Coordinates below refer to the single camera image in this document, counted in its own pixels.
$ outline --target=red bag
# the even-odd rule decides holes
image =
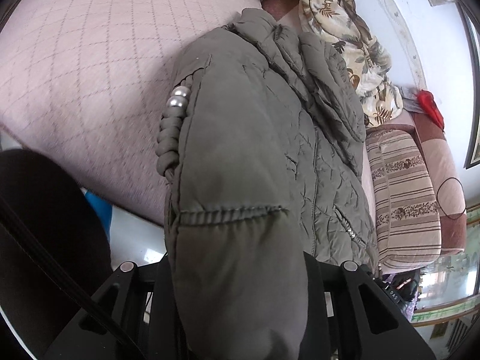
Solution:
[[[418,92],[417,100],[425,113],[430,117],[431,120],[443,131],[445,128],[445,123],[443,121],[443,116],[438,110],[437,104],[434,100],[434,95],[429,91],[424,91],[423,89]]]

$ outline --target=leaf print fabric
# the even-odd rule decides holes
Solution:
[[[301,0],[302,29],[330,42],[345,59],[350,82],[362,102],[365,125],[376,127],[400,115],[400,91],[387,77],[390,54],[357,15],[355,0]]]

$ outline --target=tiled floor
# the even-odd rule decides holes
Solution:
[[[3,150],[21,148],[3,131],[0,131],[0,142]],[[166,252],[163,228],[113,207],[110,249],[113,269],[124,261],[133,261],[139,266],[156,263]]]

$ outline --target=pearl bead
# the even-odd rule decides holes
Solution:
[[[190,97],[190,89],[187,88],[186,86],[177,86],[171,93],[170,96],[182,96],[189,98]]]
[[[168,105],[169,107],[183,107],[186,108],[188,100],[182,96],[172,96],[169,98]]]

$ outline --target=stitched grid pattern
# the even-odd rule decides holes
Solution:
[[[258,0],[22,0],[0,33],[0,125],[163,224],[157,122],[179,50]]]

